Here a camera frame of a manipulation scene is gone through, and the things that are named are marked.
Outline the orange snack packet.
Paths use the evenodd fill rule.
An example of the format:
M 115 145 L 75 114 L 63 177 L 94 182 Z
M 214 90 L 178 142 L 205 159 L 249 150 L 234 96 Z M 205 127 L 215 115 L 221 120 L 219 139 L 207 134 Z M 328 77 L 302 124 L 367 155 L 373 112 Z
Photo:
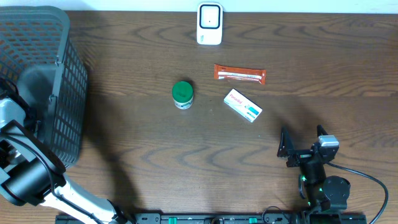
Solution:
M 266 84 L 266 70 L 214 65 L 214 79 L 242 80 Z

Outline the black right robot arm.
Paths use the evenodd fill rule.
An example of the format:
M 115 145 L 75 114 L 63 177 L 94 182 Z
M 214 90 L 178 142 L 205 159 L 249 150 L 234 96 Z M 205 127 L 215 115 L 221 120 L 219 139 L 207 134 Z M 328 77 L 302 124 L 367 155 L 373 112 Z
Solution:
M 298 191 L 316 212 L 347 209 L 350 182 L 342 177 L 327 176 L 324 165 L 332 161 L 340 143 L 334 135 L 317 126 L 317 140 L 309 149 L 296 149 L 286 128 L 281 129 L 277 157 L 286 158 L 287 167 L 298 167 Z

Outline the green lid jar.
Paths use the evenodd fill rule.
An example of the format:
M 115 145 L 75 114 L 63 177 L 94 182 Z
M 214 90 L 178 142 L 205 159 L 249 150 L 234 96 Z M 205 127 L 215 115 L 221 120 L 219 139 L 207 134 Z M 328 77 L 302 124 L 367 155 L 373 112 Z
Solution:
M 177 82 L 172 88 L 172 98 L 178 109 L 189 109 L 193 103 L 193 87 L 188 82 Z

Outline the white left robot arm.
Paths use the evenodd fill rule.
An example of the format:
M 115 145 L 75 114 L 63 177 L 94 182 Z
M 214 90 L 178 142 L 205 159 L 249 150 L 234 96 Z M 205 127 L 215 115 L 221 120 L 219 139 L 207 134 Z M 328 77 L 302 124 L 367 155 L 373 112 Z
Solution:
M 35 136 L 36 111 L 1 79 L 1 195 L 10 203 L 52 207 L 82 223 L 134 223 L 109 200 L 80 187 Z

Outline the white Panadol medicine box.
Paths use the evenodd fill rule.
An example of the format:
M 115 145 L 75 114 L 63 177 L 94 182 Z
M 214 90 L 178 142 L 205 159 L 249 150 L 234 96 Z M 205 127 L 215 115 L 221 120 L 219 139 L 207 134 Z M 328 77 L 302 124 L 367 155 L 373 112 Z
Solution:
M 262 113 L 262 108 L 235 89 L 232 89 L 223 101 L 251 123 Z

